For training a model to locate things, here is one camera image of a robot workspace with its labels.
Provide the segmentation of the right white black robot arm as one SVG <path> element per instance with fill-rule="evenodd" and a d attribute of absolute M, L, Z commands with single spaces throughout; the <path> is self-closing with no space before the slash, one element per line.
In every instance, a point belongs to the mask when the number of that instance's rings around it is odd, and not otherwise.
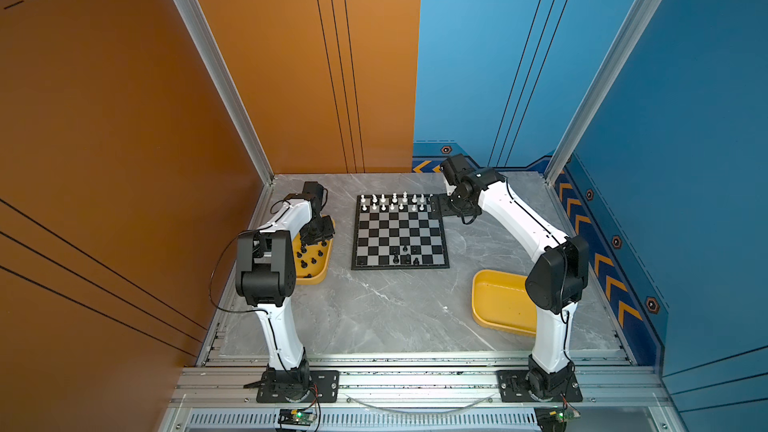
<path fill-rule="evenodd" d="M 473 167 L 457 154 L 440 165 L 446 192 L 435 197 L 440 211 L 465 225 L 484 212 L 494 217 L 523 246 L 533 262 L 524 281 L 535 306 L 535 342 L 525 375 L 499 380 L 510 392 L 537 401 L 583 400 L 571 359 L 575 311 L 588 285 L 589 245 L 550 224 L 513 191 L 510 181 L 493 168 Z"/>

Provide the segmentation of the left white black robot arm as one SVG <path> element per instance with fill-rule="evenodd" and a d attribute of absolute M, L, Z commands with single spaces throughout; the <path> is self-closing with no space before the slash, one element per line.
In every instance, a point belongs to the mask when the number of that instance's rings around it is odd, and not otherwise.
<path fill-rule="evenodd" d="M 335 235 L 333 219 L 322 213 L 324 186 L 306 181 L 302 191 L 274 204 L 271 216 L 236 239 L 235 288 L 256 314 L 268 347 L 268 365 L 255 384 L 261 402 L 321 399 L 306 348 L 298 337 L 292 296 L 299 281 L 324 280 Z"/>

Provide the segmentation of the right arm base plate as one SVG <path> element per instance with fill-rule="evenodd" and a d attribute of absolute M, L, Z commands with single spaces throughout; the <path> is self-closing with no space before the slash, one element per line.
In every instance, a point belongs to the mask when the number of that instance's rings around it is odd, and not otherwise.
<path fill-rule="evenodd" d="M 580 384 L 575 372 L 570 369 L 556 374 L 545 374 L 538 370 L 507 369 L 497 371 L 496 379 L 504 403 L 583 401 Z"/>

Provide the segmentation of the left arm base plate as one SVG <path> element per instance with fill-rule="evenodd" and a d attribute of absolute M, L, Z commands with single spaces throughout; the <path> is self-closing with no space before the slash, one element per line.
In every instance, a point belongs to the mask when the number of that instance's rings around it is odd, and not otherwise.
<path fill-rule="evenodd" d="M 338 399 L 338 370 L 288 372 L 268 368 L 261 377 L 256 395 L 258 403 L 335 403 Z"/>

